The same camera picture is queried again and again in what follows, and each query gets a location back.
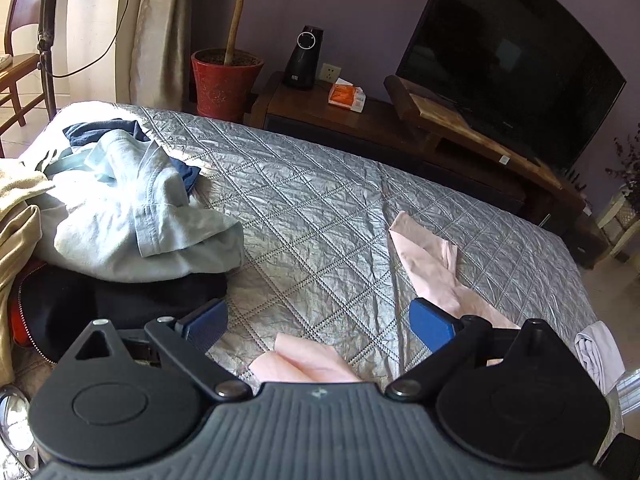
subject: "black speaker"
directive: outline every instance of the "black speaker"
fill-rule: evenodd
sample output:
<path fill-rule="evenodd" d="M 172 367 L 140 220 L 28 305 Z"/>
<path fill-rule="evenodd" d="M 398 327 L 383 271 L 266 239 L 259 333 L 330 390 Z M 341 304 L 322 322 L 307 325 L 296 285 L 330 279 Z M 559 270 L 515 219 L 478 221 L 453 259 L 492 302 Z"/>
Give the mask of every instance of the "black speaker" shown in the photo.
<path fill-rule="evenodd" d="M 301 90 L 310 90 L 316 81 L 316 70 L 320 58 L 320 46 L 324 30 L 305 25 L 300 32 L 297 45 L 289 58 L 282 82 Z"/>

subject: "metal ring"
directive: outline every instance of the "metal ring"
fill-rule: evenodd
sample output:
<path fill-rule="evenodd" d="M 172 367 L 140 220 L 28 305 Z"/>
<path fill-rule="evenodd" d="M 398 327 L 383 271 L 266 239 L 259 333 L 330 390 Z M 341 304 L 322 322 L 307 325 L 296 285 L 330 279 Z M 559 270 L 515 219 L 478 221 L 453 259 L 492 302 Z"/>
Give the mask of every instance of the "metal ring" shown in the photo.
<path fill-rule="evenodd" d="M 310 36 L 314 39 L 314 44 L 313 44 L 313 45 L 311 45 L 311 46 L 302 46 L 302 45 L 300 45 L 300 36 L 302 36 L 303 34 L 308 34 L 308 35 L 310 35 Z M 315 37 L 311 32 L 307 32 L 307 31 L 305 31 L 305 32 L 300 32 L 300 34 L 298 34 L 298 40 L 297 40 L 297 42 L 298 42 L 298 46 L 299 46 L 302 50 L 311 50 L 313 47 L 315 47 L 315 46 L 316 46 L 316 37 Z"/>

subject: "soil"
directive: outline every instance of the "soil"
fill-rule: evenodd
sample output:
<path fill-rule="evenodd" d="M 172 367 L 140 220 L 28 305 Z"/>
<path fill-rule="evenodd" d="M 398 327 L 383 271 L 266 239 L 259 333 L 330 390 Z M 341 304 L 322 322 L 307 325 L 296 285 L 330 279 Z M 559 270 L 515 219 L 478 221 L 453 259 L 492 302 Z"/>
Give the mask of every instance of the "soil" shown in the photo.
<path fill-rule="evenodd" d="M 203 50 L 196 54 L 196 59 L 203 63 L 222 65 L 225 63 L 225 49 L 210 48 L 208 50 Z M 232 66 L 252 66 L 259 63 L 260 59 L 252 56 L 252 54 L 249 54 L 248 52 L 244 52 L 242 50 L 236 50 Z"/>

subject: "light blue shirt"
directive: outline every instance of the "light blue shirt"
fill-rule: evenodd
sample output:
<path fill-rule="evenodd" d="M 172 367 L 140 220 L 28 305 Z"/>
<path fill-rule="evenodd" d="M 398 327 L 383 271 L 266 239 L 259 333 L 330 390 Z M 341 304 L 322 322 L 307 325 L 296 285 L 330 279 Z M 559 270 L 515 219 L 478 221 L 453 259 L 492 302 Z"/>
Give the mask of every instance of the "light blue shirt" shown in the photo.
<path fill-rule="evenodd" d="M 113 282 L 156 282 L 240 266 L 242 225 L 199 206 L 155 141 L 112 130 L 63 153 L 46 175 L 56 187 L 40 207 L 34 254 Z"/>

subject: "wall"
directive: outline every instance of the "wall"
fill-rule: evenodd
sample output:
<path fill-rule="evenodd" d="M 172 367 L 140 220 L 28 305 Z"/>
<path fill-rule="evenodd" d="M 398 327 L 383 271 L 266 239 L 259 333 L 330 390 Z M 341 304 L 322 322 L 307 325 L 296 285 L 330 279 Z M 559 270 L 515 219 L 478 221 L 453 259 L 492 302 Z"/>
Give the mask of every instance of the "wall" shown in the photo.
<path fill-rule="evenodd" d="M 126 0 L 68 0 L 66 14 L 69 71 L 94 61 L 107 49 L 124 13 Z M 69 77 L 71 102 L 129 102 L 131 49 L 140 0 L 129 0 L 122 26 L 107 54 Z"/>
<path fill-rule="evenodd" d="M 342 76 L 368 95 L 388 98 L 384 78 L 396 71 L 427 0 L 246 0 L 238 48 L 262 56 L 259 89 L 281 70 L 303 25 L 325 29 L 320 63 L 342 67 Z M 635 132 L 640 121 L 640 0 L 558 0 L 601 44 L 628 81 L 606 122 L 576 164 L 596 212 L 620 183 L 604 168 L 615 164 L 615 136 Z M 192 48 L 223 46 L 234 0 L 194 0 Z"/>

